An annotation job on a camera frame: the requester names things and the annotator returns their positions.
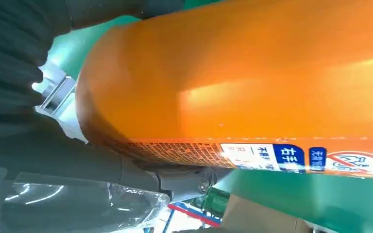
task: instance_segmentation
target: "clear plastic bag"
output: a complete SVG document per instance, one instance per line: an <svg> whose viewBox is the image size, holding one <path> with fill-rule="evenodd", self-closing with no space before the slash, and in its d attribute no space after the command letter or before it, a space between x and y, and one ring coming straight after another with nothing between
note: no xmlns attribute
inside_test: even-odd
<svg viewBox="0 0 373 233"><path fill-rule="evenodd" d="M0 233L110 233L146 227L170 198L116 183L0 168Z"/></svg>

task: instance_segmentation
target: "blue label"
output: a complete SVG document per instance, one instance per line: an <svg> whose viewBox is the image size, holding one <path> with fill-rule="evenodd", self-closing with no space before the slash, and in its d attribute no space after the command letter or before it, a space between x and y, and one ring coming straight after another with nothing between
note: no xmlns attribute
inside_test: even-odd
<svg viewBox="0 0 373 233"><path fill-rule="evenodd" d="M309 149L309 166L311 171L324 171L327 158L327 149L324 147L311 147Z"/></svg>
<svg viewBox="0 0 373 233"><path fill-rule="evenodd" d="M273 144L281 171L305 172L304 151L292 144Z"/></svg>

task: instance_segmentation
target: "orange cylinder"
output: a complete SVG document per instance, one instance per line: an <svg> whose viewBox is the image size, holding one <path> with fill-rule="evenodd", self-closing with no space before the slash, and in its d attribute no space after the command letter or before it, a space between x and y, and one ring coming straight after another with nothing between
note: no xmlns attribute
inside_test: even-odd
<svg viewBox="0 0 373 233"><path fill-rule="evenodd" d="M373 177L373 0L231 0L110 29L77 85L96 145Z"/></svg>

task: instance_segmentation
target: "label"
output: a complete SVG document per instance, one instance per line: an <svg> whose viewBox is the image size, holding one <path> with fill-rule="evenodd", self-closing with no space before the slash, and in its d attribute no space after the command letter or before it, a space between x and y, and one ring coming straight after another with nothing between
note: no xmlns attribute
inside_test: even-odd
<svg viewBox="0 0 373 233"><path fill-rule="evenodd" d="M312 147L309 149L309 168L311 171L324 171L327 157L327 149Z"/></svg>
<svg viewBox="0 0 373 233"><path fill-rule="evenodd" d="M373 154L339 151L328 154L328 169L339 172L373 174Z"/></svg>
<svg viewBox="0 0 373 233"><path fill-rule="evenodd" d="M305 171L304 151L292 144L221 143L222 156L246 169Z"/></svg>
<svg viewBox="0 0 373 233"><path fill-rule="evenodd" d="M100 145L149 163L373 177L373 139L138 138Z"/></svg>

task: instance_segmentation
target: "warning symbol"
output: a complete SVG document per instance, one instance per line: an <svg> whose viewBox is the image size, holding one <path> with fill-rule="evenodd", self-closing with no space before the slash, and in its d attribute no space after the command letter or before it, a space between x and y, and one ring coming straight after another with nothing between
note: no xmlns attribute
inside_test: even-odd
<svg viewBox="0 0 373 233"><path fill-rule="evenodd" d="M329 153L326 163L330 170L353 173L373 173L373 154L361 151Z"/></svg>

